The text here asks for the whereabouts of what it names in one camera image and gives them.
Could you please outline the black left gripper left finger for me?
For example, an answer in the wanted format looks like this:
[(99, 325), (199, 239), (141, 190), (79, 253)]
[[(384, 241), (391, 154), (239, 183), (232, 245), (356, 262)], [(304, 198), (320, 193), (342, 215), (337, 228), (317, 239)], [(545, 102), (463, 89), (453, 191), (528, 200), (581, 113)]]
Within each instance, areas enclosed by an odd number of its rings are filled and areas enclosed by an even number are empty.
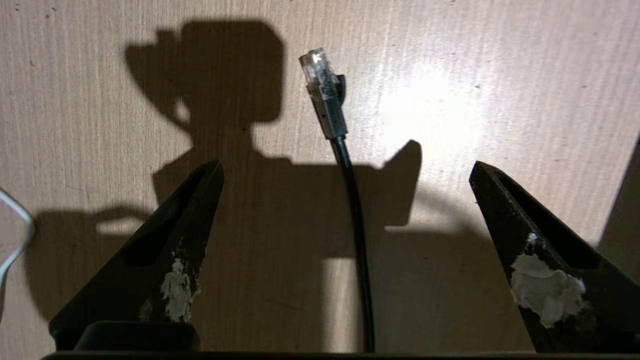
[(189, 322), (224, 182), (220, 161), (194, 169), (53, 317), (55, 348), (97, 322)]

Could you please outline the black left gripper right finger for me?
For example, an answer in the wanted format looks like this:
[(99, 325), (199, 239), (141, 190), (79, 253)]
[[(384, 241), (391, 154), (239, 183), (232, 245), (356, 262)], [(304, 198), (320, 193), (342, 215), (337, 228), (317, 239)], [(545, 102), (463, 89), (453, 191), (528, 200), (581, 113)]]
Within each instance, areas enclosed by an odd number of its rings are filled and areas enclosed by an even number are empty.
[(638, 283), (499, 168), (469, 182), (535, 350), (638, 353)]

